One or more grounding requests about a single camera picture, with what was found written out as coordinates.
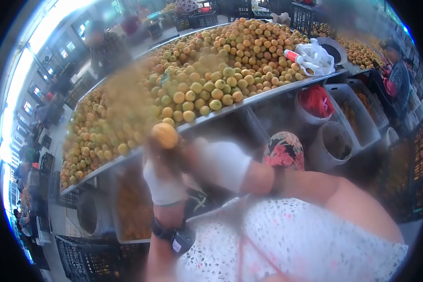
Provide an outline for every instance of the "crate of apricots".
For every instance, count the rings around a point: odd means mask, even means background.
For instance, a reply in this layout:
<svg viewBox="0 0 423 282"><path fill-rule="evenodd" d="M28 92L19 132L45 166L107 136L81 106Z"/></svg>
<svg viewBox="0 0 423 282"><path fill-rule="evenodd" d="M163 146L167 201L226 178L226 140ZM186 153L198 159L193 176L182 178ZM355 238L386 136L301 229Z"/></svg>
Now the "crate of apricots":
<svg viewBox="0 0 423 282"><path fill-rule="evenodd" d="M121 244L149 242L153 203L140 166L125 166L114 175L113 220Z"/></svg>
<svg viewBox="0 0 423 282"><path fill-rule="evenodd" d="M147 52L78 102L63 144L62 189L129 154L157 123L177 127L303 80L283 52L308 42L286 25L241 18Z"/></svg>

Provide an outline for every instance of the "window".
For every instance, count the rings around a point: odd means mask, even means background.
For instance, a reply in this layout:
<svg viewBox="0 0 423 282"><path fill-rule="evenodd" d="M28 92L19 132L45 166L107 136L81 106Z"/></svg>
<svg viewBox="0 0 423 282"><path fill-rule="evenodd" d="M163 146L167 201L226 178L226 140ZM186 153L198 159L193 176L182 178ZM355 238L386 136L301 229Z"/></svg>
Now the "window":
<svg viewBox="0 0 423 282"><path fill-rule="evenodd" d="M67 56L69 56L64 48L60 48L59 53L63 56L63 58L66 58Z"/></svg>
<svg viewBox="0 0 423 282"><path fill-rule="evenodd" d="M14 140L16 140L16 142L19 143L19 144L23 144L23 140L20 139L17 135L14 136Z"/></svg>
<svg viewBox="0 0 423 282"><path fill-rule="evenodd" d="M31 116L33 114L33 107L30 103L25 102L25 104L23 104L23 109L27 112L28 115Z"/></svg>
<svg viewBox="0 0 423 282"><path fill-rule="evenodd" d="M26 125L30 125L30 123L19 113L17 113L17 117Z"/></svg>
<svg viewBox="0 0 423 282"><path fill-rule="evenodd" d="M116 14L119 14L122 11L121 5L119 4L119 2L117 0L116 1L113 1L111 3L111 5L113 6L114 11L116 12Z"/></svg>
<svg viewBox="0 0 423 282"><path fill-rule="evenodd" d="M66 46L70 52L72 52L75 49L75 45L73 45L72 42L69 42Z"/></svg>
<svg viewBox="0 0 423 282"><path fill-rule="evenodd" d="M36 84L33 81L30 83L30 86L28 87L28 92L36 94L39 98L42 96L41 90L36 86Z"/></svg>
<svg viewBox="0 0 423 282"><path fill-rule="evenodd" d="M43 79L43 80L45 80L45 81L47 81L49 78L42 72L42 70L41 69L38 69L38 74L39 74L39 76Z"/></svg>

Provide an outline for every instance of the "white bucket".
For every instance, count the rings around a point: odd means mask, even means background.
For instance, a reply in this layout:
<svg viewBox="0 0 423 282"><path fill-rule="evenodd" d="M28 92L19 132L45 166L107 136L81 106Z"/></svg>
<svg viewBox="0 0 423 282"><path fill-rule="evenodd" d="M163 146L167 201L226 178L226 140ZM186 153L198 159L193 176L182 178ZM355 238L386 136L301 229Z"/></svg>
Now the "white bucket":
<svg viewBox="0 0 423 282"><path fill-rule="evenodd" d="M309 161L317 171L326 172L334 166L346 163L350 159L351 153L343 160L340 160L328 151L325 144L335 144L336 138L341 140L341 148L338 148L339 150L343 151L345 145L348 145L352 151L353 143L344 125L336 121L326 122L318 129L315 140L309 147Z"/></svg>
<svg viewBox="0 0 423 282"><path fill-rule="evenodd" d="M299 122L304 124L310 124L310 125L322 125L326 121L328 121L332 115L328 117L316 117L311 114L309 114L302 106L299 104L298 100L298 93L296 93L296 96L294 97L294 111L296 113L296 117L298 118Z"/></svg>
<svg viewBox="0 0 423 282"><path fill-rule="evenodd" d="M385 153L390 145L395 143L398 139L398 133L396 133L395 129L389 127L377 145L378 152Z"/></svg>
<svg viewBox="0 0 423 282"><path fill-rule="evenodd" d="M77 202L77 218L82 232L94 238L100 238L109 231L114 231L110 207L104 195L84 192Z"/></svg>

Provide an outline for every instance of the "concrete floor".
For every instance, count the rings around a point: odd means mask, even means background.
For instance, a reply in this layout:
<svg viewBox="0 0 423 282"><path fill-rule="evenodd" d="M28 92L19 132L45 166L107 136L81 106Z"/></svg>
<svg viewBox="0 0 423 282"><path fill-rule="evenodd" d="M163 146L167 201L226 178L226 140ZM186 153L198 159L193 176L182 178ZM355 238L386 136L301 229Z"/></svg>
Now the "concrete floor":
<svg viewBox="0 0 423 282"><path fill-rule="evenodd" d="M227 17L225 16L218 16L218 23L223 24L227 22ZM187 29L180 32L177 32L175 27L170 28L168 30L163 31L163 34L156 39L147 38L140 44L135 47L130 48L130 52L134 58L138 55L142 54L143 52L147 51L148 47L152 44L160 42L164 39L173 37L180 33L180 35L184 35L186 33L194 31L193 29ZM78 77L80 77L85 71L91 72L90 68L90 60L86 62L80 69ZM64 105L64 116L66 117L62 123L58 126L52 126L49 130L48 135L52 138L51 147L49 151L52 155L55 156L53 171L60 171L61 170L61 159L62 159L62 143L64 141L64 136L67 132L66 125L69 117L72 115L72 110ZM43 247L45 257L51 271L44 271L44 276L48 281L69 281L64 274L63 267L61 265L61 260L58 254L58 249L55 242L54 234L59 235L70 235L70 236L82 236L78 220L77 220L77 211L70 208L64 208L61 206L57 206L55 204L50 204L50 218L52 224L52 231L51 234L51 243L45 244ZM417 237L419 229L421 227L421 221L414 222L414 223L407 223L400 225L401 232L403 233L405 242L407 245L412 245Z"/></svg>

